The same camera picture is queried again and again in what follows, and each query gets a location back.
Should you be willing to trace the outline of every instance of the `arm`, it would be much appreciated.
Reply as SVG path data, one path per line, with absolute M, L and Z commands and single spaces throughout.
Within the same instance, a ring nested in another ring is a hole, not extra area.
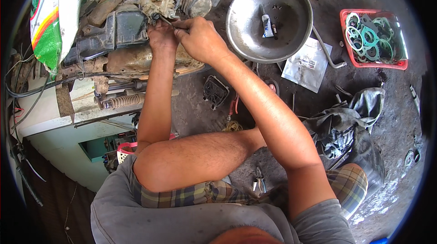
M 314 142 L 288 106 L 226 46 L 212 22 L 202 17 L 173 23 L 181 44 L 197 61 L 214 67 L 235 88 L 276 160 L 287 171 L 290 219 L 336 198 Z
M 170 137 L 171 89 L 174 62 L 179 41 L 174 37 L 173 27 L 158 20 L 150 25 L 147 33 L 153 57 L 144 105 L 138 122 L 138 147 L 136 154 L 148 145 Z

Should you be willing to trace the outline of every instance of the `hand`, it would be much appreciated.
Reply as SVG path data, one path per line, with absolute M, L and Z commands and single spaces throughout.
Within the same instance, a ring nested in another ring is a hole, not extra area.
M 147 34 L 149 35 L 152 51 L 165 50 L 176 53 L 179 40 L 174 36 L 173 31 L 173 27 L 161 21 L 161 19 L 156 21 L 156 26 L 147 26 Z
M 225 41 L 217 33 L 214 24 L 203 17 L 173 22 L 174 35 L 180 40 L 187 53 L 199 62 L 214 66 L 222 58 L 232 55 Z

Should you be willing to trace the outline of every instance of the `yellow rope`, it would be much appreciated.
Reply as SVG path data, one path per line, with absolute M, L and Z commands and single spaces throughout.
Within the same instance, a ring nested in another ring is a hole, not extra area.
M 230 121 L 226 125 L 226 128 L 223 129 L 223 132 L 234 132 L 241 130 L 243 130 L 243 127 L 237 121 Z

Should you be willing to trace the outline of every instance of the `plaid shorts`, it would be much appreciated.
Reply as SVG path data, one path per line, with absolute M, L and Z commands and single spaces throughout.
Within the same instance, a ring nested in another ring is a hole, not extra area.
M 273 188 L 260 198 L 252 198 L 224 181 L 207 181 L 174 191 L 154 193 L 141 186 L 134 173 L 132 175 L 130 185 L 134 199 L 145 208 L 171 208 L 203 203 L 268 203 L 281 208 L 288 215 L 287 185 Z M 326 176 L 340 201 L 344 216 L 349 219 L 366 197 L 366 174 L 355 167 L 342 167 L 326 171 Z

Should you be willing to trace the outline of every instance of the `tube of glue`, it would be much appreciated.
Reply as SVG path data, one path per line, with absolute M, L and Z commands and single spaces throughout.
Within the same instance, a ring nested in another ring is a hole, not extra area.
M 263 38 L 273 37 L 273 31 L 272 31 L 272 27 L 270 24 L 270 17 L 266 13 L 263 5 L 260 5 L 260 6 L 261 6 L 261 11 L 263 12 L 263 16 L 261 17 L 261 20 L 263 22 L 263 27 L 264 27 Z

